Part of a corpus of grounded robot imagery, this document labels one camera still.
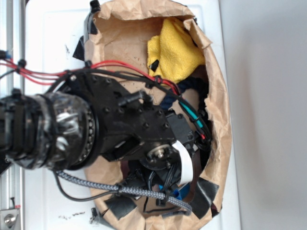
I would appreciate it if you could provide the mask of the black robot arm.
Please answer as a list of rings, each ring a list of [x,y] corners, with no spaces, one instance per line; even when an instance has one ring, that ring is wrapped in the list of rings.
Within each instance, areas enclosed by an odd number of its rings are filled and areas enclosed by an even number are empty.
[[[210,152],[202,115],[167,92],[159,105],[143,90],[129,92],[119,72],[78,71],[44,94],[14,89],[0,101],[0,151],[26,169],[77,170],[98,157],[124,161],[160,183],[192,181],[192,159]]]

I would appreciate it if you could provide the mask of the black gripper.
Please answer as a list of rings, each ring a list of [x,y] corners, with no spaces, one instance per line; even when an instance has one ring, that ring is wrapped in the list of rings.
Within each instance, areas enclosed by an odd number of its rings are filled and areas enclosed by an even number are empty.
[[[154,175],[148,179],[160,186],[182,186],[194,179],[193,160],[198,150],[196,134],[182,114],[167,111],[168,128],[175,140],[151,149],[140,163]]]

